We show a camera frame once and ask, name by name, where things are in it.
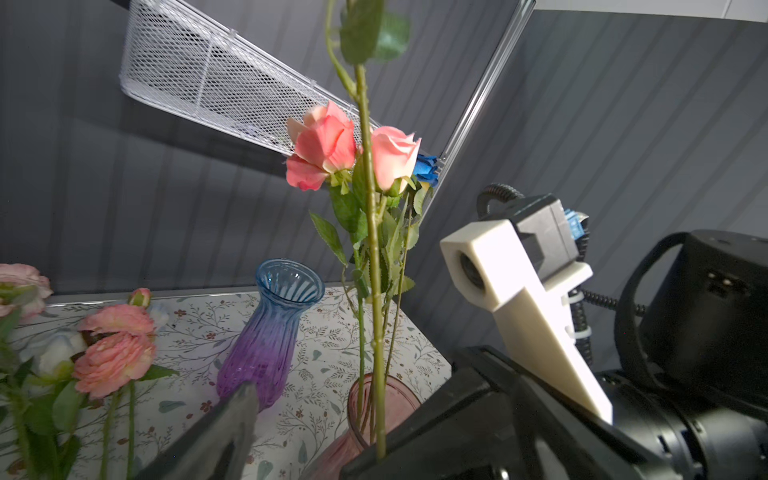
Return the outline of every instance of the table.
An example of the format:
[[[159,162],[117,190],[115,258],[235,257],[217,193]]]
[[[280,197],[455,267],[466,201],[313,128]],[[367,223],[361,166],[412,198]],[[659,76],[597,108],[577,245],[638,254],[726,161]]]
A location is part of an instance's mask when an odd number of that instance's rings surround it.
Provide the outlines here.
[[[127,294],[117,298],[127,298]],[[49,306],[33,324],[16,329],[12,344],[20,349],[34,336],[62,326],[74,326],[84,316],[115,301]],[[259,303],[259,294],[202,293],[156,297],[152,301],[165,306],[170,313],[170,321],[157,335],[155,362],[178,370],[180,375],[137,383],[134,464],[138,467],[148,464],[218,402],[215,386],[218,369]],[[366,338],[370,339],[370,307],[366,315]],[[394,319],[394,315],[392,304],[389,318]],[[424,401],[450,377],[450,365],[402,313],[396,338],[390,373]],[[344,433],[346,396],[358,375],[358,341],[357,320],[346,305],[343,290],[326,288],[323,299],[301,320],[283,396],[258,416],[256,441],[243,478],[295,480],[325,447]],[[367,349],[366,366],[371,369],[370,345]],[[81,411],[77,434],[84,447],[70,478],[98,477],[105,414],[104,406]],[[126,398],[118,407],[115,425],[110,478],[124,478]],[[0,472],[4,474],[16,456],[14,437],[12,424],[6,419],[0,425]]]

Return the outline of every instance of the white mesh basket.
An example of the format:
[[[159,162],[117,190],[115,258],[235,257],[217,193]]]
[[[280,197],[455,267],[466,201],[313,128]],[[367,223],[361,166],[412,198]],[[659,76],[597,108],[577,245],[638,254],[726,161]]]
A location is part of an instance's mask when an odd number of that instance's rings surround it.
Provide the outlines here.
[[[120,81],[145,104],[286,155],[286,119],[333,100],[360,143],[355,107],[181,0],[131,2]]]

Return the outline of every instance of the glass vase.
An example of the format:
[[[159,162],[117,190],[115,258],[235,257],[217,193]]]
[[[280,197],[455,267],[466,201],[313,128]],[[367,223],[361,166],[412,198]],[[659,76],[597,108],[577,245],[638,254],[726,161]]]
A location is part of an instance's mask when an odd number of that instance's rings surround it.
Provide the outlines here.
[[[369,373],[363,382],[362,403],[364,406],[367,406],[369,402],[372,378],[372,374]],[[369,442],[371,419],[368,418],[363,430],[359,428],[357,422],[358,387],[359,383],[355,381],[352,388],[349,389],[349,396],[346,400],[347,430],[306,467],[299,480],[339,480],[341,468],[371,445]],[[405,384],[393,376],[388,376],[384,401],[386,432],[390,433],[395,427],[403,423],[420,405],[419,399]]]
[[[323,298],[325,285],[312,269],[286,259],[259,265],[256,283],[259,305],[219,370],[216,391],[223,398],[254,382],[261,411],[283,394],[301,315]]]

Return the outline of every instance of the blue vase rim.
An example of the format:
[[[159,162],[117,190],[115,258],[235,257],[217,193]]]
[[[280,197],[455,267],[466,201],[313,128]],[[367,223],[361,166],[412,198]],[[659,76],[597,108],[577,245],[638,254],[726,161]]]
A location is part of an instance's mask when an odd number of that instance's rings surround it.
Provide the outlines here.
[[[264,283],[263,279],[263,271],[275,264],[280,265],[287,265],[291,266],[292,268],[300,271],[301,273],[307,275],[311,281],[315,283],[315,286],[317,288],[317,294],[311,296],[307,300],[304,301],[296,301],[287,299],[284,296],[278,295],[277,293],[274,293],[272,290],[270,290],[270,286]],[[296,262],[295,260],[290,260],[287,258],[272,258],[269,260],[264,260],[260,265],[259,268],[256,270],[256,283],[259,287],[259,290],[262,294],[267,294],[270,296],[273,296],[277,299],[279,299],[281,302],[284,302],[286,304],[295,305],[295,306],[311,306],[317,302],[319,302],[323,295],[326,294],[326,284],[323,282],[323,279],[320,278],[320,275],[317,274],[315,270],[312,270],[307,265],[304,265],[301,262]]]

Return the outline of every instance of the blue flower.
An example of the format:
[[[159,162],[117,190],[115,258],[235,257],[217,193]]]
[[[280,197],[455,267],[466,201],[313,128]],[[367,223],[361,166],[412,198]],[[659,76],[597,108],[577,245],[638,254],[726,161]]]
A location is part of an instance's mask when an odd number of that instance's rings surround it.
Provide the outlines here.
[[[429,184],[430,187],[437,185],[437,157],[426,157],[419,154],[416,157],[416,166],[413,174],[416,180]]]

